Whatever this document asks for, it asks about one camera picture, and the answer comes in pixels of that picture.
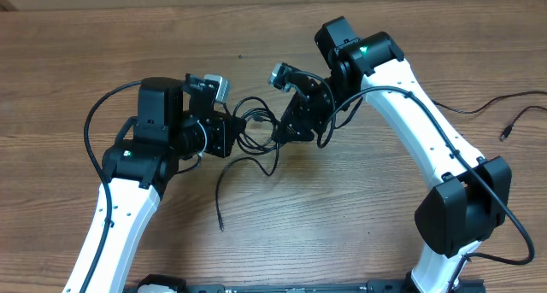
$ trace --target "cable connector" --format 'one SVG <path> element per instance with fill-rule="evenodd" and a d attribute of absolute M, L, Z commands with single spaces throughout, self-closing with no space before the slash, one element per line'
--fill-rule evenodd
<path fill-rule="evenodd" d="M 505 127 L 505 129 L 503 130 L 502 132 L 502 135 L 499 137 L 499 140 L 502 142 L 502 141 L 505 141 L 505 139 L 507 139 L 507 137 L 509 137 L 509 134 L 511 133 L 511 131 L 513 131 L 513 126 L 515 125 L 515 123 L 511 123 L 510 125 L 508 125 L 507 127 Z"/>

